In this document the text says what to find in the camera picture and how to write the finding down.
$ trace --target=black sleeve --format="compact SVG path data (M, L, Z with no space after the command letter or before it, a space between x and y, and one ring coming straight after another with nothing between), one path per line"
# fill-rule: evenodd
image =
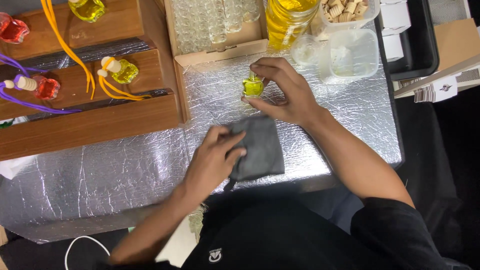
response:
M448 269L417 210L390 199L364 203L352 218L353 237L402 269Z
M99 262L96 270L179 270L180 268L173 266L169 261L161 261L157 263L137 264L137 265L109 265Z

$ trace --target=gray cloth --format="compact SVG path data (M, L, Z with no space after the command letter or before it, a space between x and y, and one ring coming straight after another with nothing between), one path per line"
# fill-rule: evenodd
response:
M234 147L245 147L247 155L235 163L229 176L231 181L255 180L271 174L285 173L282 147L272 118L247 117L228 127L233 134L247 132Z

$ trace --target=table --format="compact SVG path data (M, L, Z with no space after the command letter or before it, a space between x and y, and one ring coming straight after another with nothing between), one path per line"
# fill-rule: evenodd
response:
M375 28L373 22L366 25ZM84 61L148 49L139 40L81 49ZM38 155L13 180L0 185L0 224L38 243L134 226L148 206L165 199L182 180L194 150L213 124L226 124L258 114L240 101L241 82L249 65L263 56L284 56L288 50L204 63L185 68L192 120L184 127ZM58 53L48 62L25 66L59 68L73 61ZM349 85L327 86L314 67L294 68L305 76L317 102L392 166L402 162L392 96L383 65L370 78ZM281 91L270 84L264 98ZM288 184L286 192L320 190L338 184L320 151L298 126L277 122L285 174L237 183L234 190L255 190ZM226 181L214 190L221 194Z

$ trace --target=shirt logo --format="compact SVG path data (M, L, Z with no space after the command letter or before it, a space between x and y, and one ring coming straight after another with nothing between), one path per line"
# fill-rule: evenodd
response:
M210 263L217 263L222 259L222 249L214 249L209 252L208 260Z

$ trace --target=black tray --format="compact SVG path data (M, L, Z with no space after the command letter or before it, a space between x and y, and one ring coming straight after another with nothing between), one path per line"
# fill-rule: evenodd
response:
M440 64L428 0L409 0L407 5L412 26L400 34L404 57L387 63L393 81L430 76Z

